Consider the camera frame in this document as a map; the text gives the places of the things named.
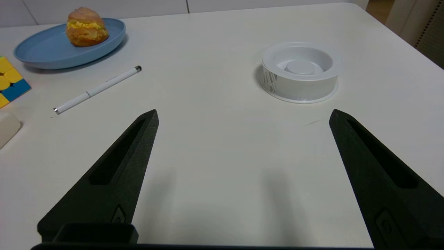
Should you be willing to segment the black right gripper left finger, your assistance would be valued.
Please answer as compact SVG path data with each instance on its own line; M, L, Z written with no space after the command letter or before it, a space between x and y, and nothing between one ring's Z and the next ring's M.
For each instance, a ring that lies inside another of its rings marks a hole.
M38 222L43 242L71 223L130 224L159 126L155 109L140 115Z

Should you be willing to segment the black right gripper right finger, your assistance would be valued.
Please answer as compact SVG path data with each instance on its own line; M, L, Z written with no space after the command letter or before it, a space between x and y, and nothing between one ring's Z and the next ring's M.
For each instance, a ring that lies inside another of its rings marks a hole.
M442 250L443 196L351 115L329 125L374 248Z

